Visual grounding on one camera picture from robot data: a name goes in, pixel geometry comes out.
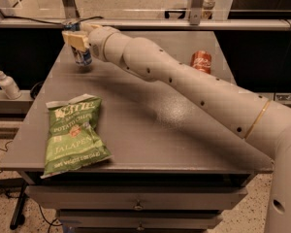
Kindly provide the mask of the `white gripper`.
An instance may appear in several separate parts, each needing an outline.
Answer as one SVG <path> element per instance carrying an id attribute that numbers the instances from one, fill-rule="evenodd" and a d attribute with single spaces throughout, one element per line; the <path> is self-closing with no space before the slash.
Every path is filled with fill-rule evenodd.
<path id="1" fill-rule="evenodd" d="M 85 22 L 81 23 L 81 30 L 63 31 L 64 42 L 82 52 L 86 52 L 89 49 L 93 57 L 104 62 L 118 62 L 120 60 L 120 56 L 111 47 L 106 48 L 109 38 L 119 33 L 119 30 L 109 26 L 101 27 L 99 24 Z"/>

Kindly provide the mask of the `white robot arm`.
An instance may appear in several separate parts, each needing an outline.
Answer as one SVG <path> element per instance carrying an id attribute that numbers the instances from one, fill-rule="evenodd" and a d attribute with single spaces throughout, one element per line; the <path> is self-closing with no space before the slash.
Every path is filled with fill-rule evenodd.
<path id="1" fill-rule="evenodd" d="M 291 233 L 291 108 L 178 62 L 147 38 L 84 23 L 64 42 L 138 78 L 175 89 L 274 160 L 264 233 Z"/>

